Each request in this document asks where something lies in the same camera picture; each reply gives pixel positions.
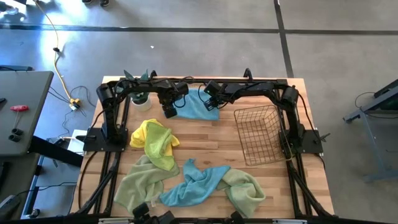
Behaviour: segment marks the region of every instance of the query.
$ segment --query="black knob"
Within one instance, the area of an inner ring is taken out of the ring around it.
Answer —
[[[8,140],[11,140],[13,142],[19,142],[21,140],[21,137],[19,137],[18,135],[12,134],[12,135],[8,136]]]
[[[11,130],[11,133],[20,136],[20,135],[22,135],[22,134],[24,133],[24,131],[21,130],[21,129],[13,128],[13,129]]]

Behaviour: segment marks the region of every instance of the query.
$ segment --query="yellow towel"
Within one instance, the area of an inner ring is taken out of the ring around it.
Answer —
[[[142,124],[139,126],[137,130],[133,132],[131,135],[131,141],[130,141],[130,146],[131,147],[144,147],[145,146],[145,139],[147,138],[147,124],[148,122],[158,124],[163,127],[162,124],[160,124],[156,119],[149,119],[145,120],[142,122]],[[166,146],[166,152],[165,156],[172,156],[172,146],[178,146],[180,144],[180,141],[172,135],[172,140],[170,144]]]

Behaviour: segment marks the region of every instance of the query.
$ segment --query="butcher block tabletop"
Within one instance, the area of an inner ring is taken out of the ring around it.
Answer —
[[[120,78],[121,77],[107,76],[103,78],[103,83],[119,80]],[[310,103],[308,102],[304,79],[286,79],[288,84],[290,86],[295,85],[296,89],[298,89],[300,94],[303,96],[305,104],[307,105],[309,116],[312,119],[311,109],[309,107]],[[192,88],[197,88],[197,86],[198,85],[194,84],[190,85]],[[235,110],[252,108],[255,106],[272,105],[268,98],[263,96],[240,98],[235,101],[233,105],[228,104],[224,108],[220,109],[219,121],[202,121],[183,118],[167,119],[163,114],[162,107],[159,105],[157,95],[151,93],[150,98],[152,100],[152,108],[148,111],[139,112],[134,109],[133,105],[130,105],[127,118],[127,128],[129,129],[130,139],[131,133],[140,126],[143,120],[155,118],[165,127],[170,128],[172,130],[172,134],[180,141],[179,146],[173,147],[173,155],[176,163],[180,167],[180,174],[176,177],[172,177],[163,181],[164,191],[168,191],[172,187],[184,181],[182,166],[189,158],[196,159],[195,165],[201,170],[208,167],[228,165],[231,166],[231,168],[245,171],[255,177],[266,195],[266,199],[257,207],[252,218],[294,218],[286,163],[281,161],[258,166],[246,165],[241,142],[239,140],[238,129],[234,119]],[[120,104],[118,123],[120,123],[122,117],[123,105],[124,103]],[[300,122],[305,126],[306,129],[311,129],[310,123],[305,116],[305,111],[301,100],[298,101],[297,108],[298,115],[301,118]],[[96,105],[94,118],[99,112],[101,112],[101,110],[102,107],[98,102]],[[100,116],[95,127],[101,127],[102,123],[103,117]],[[91,154],[92,152],[89,152],[84,156],[80,175]],[[127,144],[126,150],[121,154],[116,190],[118,189],[122,178],[130,171],[132,165],[142,155],[144,155],[144,149],[132,148]],[[89,199],[95,188],[97,188],[100,180],[103,159],[104,152],[98,152],[88,164],[83,183],[78,183],[78,186],[76,187],[71,212],[78,210],[78,187],[80,184],[80,200],[82,205]],[[312,154],[302,154],[302,159],[308,188],[322,204],[324,209],[329,213],[333,213],[328,182],[326,180],[325,170],[320,158]],[[108,187],[109,184],[104,190],[101,203],[101,212],[103,211],[108,198]],[[298,185],[297,194],[300,202],[300,209],[304,213],[305,210],[302,192]],[[168,210],[170,210],[175,217],[224,218],[229,217],[235,211],[235,208],[222,190],[215,190],[203,203],[199,205],[192,207],[166,207],[161,203],[157,203],[155,207],[150,208],[150,214],[159,216]],[[131,215],[124,207],[118,205],[117,203],[113,203],[111,216],[130,217]]]

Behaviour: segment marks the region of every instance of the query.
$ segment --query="red screwdriver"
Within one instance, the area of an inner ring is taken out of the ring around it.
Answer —
[[[14,127],[13,127],[13,128],[16,128],[19,112],[27,111],[27,110],[29,110],[29,107],[26,105],[16,105],[16,106],[10,107],[10,110],[17,112],[17,116],[15,117]]]

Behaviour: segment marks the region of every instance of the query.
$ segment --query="yellow cable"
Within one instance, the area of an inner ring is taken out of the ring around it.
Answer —
[[[51,26],[52,26],[52,28],[53,28],[54,31],[55,31],[55,35],[57,36],[57,49],[58,49],[58,43],[59,43],[59,40],[58,40],[58,32],[57,32],[57,30],[56,30],[54,24],[52,23],[52,21],[51,21],[51,19],[49,18],[49,16],[48,16],[48,15],[44,12],[44,10],[39,6],[39,4],[37,4],[37,0],[34,0],[34,2],[35,2],[35,4],[36,4],[36,6],[43,12],[43,14],[44,14],[44,15],[47,17],[47,19],[50,21]],[[63,87],[63,89],[65,90],[65,93],[67,94],[67,96],[68,96],[70,102],[72,103],[72,102],[75,101],[75,100],[72,99],[72,97],[70,97],[70,94],[69,94],[69,92],[68,92],[68,90],[67,90],[67,87],[66,87],[65,83],[63,82],[63,79],[62,79],[62,77],[61,77],[61,74],[60,74],[60,72],[58,71],[58,68],[57,68],[57,55],[58,55],[58,53],[55,52],[55,55],[54,55],[54,68],[55,68],[55,71],[56,71],[56,73],[57,73],[59,79],[61,80],[62,87]]]

